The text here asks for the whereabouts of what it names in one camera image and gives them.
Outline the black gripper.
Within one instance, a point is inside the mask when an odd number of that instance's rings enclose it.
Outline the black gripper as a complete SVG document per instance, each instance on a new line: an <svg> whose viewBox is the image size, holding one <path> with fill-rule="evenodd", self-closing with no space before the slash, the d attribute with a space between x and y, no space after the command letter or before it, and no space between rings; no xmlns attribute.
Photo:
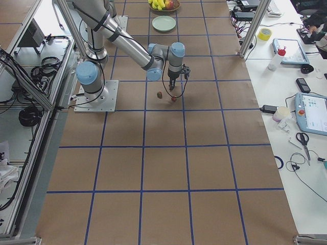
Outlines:
<svg viewBox="0 0 327 245"><path fill-rule="evenodd" d="M180 72L174 72L174 71L169 71L168 72L168 77L170 79L170 82L169 82L169 90L174 90L175 89L175 82L176 82L176 79L179 78L180 76Z"/></svg>

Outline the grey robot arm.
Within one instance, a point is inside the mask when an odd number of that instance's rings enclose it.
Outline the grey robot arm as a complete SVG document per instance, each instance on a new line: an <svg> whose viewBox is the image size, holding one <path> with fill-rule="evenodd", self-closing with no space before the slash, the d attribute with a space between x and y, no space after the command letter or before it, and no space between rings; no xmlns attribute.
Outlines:
<svg viewBox="0 0 327 245"><path fill-rule="evenodd" d="M72 5L90 28L89 33L99 34L121 49L146 71L148 81L163 80L164 69L168 64L170 83L166 93L174 90L176 79L181 74L188 81L190 68L183 63L183 43L174 42L170 46L150 43L145 49L112 18L110 4L105 4L104 1L73 1Z"/></svg>

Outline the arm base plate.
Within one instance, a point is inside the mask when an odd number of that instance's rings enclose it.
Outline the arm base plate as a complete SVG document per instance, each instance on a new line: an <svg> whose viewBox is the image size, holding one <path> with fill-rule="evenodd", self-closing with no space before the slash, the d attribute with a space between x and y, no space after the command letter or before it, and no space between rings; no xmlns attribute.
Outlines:
<svg viewBox="0 0 327 245"><path fill-rule="evenodd" d="M85 93L80 85L79 93L84 95L77 97L74 111L76 113L115 112L118 87L119 80L106 80L103 90L89 94Z"/></svg>

